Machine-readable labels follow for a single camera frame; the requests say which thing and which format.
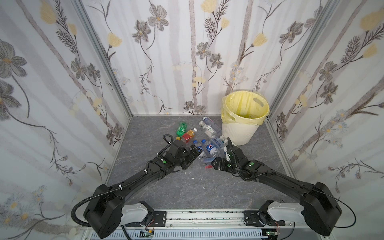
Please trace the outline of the clear bottle blue cap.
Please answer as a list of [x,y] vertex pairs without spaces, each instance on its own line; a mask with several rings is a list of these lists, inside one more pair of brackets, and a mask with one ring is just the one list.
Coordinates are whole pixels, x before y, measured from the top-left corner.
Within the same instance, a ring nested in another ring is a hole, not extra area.
[[202,165],[205,169],[211,169],[213,168],[212,162],[215,160],[215,157],[209,157],[202,160]]

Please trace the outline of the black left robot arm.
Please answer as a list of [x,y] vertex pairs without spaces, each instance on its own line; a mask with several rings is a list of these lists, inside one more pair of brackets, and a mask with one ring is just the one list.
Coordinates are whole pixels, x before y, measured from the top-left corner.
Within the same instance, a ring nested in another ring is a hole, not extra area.
[[128,179],[110,187],[102,184],[93,195],[77,203],[71,211],[72,220],[83,227],[92,228],[104,239],[117,228],[130,223],[148,224],[153,219],[153,209],[144,201],[128,206],[126,201],[152,182],[174,173],[176,167],[186,170],[202,153],[195,145],[187,146],[171,135],[168,144],[156,157],[148,162],[143,170]]

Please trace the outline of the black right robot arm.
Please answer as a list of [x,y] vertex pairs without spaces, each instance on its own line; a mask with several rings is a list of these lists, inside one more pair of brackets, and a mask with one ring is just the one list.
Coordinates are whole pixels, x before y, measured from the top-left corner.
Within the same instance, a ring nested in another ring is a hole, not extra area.
[[296,200],[295,204],[267,200],[255,214],[245,214],[245,224],[266,227],[279,221],[306,224],[322,236],[330,236],[342,209],[323,183],[310,184],[281,174],[265,163],[248,160],[239,147],[230,147],[226,158],[215,158],[215,170],[238,175],[245,182],[274,188]]

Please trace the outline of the dark green bottle yellow cap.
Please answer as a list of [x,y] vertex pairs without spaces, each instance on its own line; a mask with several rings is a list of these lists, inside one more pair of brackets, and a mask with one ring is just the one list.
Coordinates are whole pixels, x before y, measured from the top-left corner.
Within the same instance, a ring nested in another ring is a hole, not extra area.
[[177,131],[176,131],[176,139],[177,140],[180,140],[182,135],[184,135],[186,133],[186,129],[187,129],[187,123],[186,122],[180,122],[178,128],[177,128]]

